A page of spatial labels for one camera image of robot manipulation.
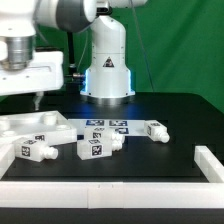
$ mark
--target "label sticker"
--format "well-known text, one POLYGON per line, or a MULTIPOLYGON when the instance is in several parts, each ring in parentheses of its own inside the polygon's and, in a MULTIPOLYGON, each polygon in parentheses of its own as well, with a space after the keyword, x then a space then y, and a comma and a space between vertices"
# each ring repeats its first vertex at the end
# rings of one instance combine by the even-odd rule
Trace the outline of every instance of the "label sticker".
POLYGON ((95 128, 94 131, 104 131, 105 128, 95 128))
POLYGON ((104 126, 104 120, 87 120, 86 125, 88 125, 88 126, 104 126))
POLYGON ((35 142, 37 142, 37 141, 34 141, 34 140, 28 140, 28 141, 25 141, 24 144, 27 144, 27 145, 33 145, 35 142))
POLYGON ((97 144, 97 143, 100 143, 100 141, 99 140, 89 140, 89 143, 90 144, 97 144))
POLYGON ((45 135, 35 135, 34 139, 38 141, 45 141, 45 135))
POLYGON ((93 132, 93 138, 101 138, 101 133, 93 132))
POLYGON ((22 146, 22 156, 30 157, 30 147, 22 146))
POLYGON ((102 145, 92 146, 92 156, 100 156, 102 154, 103 154, 103 146, 102 145))
POLYGON ((110 121, 110 126, 128 126, 127 121, 110 121))
POLYGON ((151 123, 151 126, 158 127, 158 126, 160 126, 160 124, 159 123, 151 123))
POLYGON ((106 67, 106 68, 114 68, 114 64, 111 60, 111 58, 107 58, 106 62, 104 63, 103 67, 106 67))
POLYGON ((128 128, 116 128, 115 131, 119 134, 129 134, 128 128))
POLYGON ((149 134, 149 135, 151 135, 151 127, 147 127, 147 133, 149 134))

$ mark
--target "green backdrop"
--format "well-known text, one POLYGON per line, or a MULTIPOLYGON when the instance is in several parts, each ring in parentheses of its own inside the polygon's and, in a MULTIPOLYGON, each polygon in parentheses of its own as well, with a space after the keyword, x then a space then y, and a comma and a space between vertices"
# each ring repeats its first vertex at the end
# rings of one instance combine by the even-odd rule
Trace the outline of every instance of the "green backdrop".
MULTIPOLYGON (((149 0, 136 13, 155 91, 199 94, 224 112, 224 0, 149 0)), ((132 10, 114 9, 112 17, 127 30, 126 64, 133 89, 152 91, 132 10)), ((63 49, 66 74, 66 34, 45 27, 41 31, 53 46, 63 49)), ((91 63, 90 31, 74 35, 79 61, 87 33, 81 72, 91 63)), ((45 43, 37 37, 37 45, 45 43)))

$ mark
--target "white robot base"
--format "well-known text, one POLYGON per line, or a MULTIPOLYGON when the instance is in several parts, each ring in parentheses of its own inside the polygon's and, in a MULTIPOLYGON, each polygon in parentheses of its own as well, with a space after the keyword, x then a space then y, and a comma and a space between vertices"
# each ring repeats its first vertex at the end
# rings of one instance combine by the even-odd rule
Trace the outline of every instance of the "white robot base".
POLYGON ((121 104, 135 95, 131 72, 125 65, 126 31, 109 16, 99 16, 91 25, 92 63, 86 71, 84 99, 99 104, 121 104))

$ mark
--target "white foam block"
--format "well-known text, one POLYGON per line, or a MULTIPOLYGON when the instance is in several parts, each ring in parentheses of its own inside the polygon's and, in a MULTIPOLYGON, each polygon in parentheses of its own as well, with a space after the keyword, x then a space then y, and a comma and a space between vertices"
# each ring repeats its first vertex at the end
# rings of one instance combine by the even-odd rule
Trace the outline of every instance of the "white foam block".
POLYGON ((0 207, 224 208, 224 184, 3 181, 0 207))
POLYGON ((210 183, 224 183, 224 167, 206 146, 196 146, 194 160, 210 183))
POLYGON ((22 137, 46 141, 49 146, 60 145, 76 142, 77 130, 58 111, 0 116, 0 144, 22 137))
POLYGON ((0 146, 0 179, 15 160, 15 151, 13 144, 0 146))

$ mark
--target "black tabletop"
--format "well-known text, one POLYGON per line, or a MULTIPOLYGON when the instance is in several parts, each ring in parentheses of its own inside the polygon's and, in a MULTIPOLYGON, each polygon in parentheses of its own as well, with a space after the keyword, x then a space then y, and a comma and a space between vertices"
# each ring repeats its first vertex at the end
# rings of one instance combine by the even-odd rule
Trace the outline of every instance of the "black tabletop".
MULTIPOLYGON (((0 104, 1 115, 33 112, 32 98, 33 95, 8 97, 0 104)), ((128 104, 102 106, 82 101, 69 88, 46 94, 40 111, 50 110, 58 110, 67 119, 158 120, 168 128, 171 139, 163 144, 146 136, 128 136, 122 150, 112 157, 86 161, 77 156, 76 143, 61 145, 57 146, 57 160, 36 163, 17 158, 2 180, 207 182, 193 159, 195 145, 208 146, 221 162, 224 160, 224 115, 198 95, 137 93, 128 104)), ((14 217, 20 217, 21 222, 15 223, 29 220, 47 223, 49 219, 55 223, 75 220, 75 223, 219 223, 224 220, 223 210, 2 208, 0 218, 4 222, 1 223, 16 220, 10 216, 11 212, 14 217)))

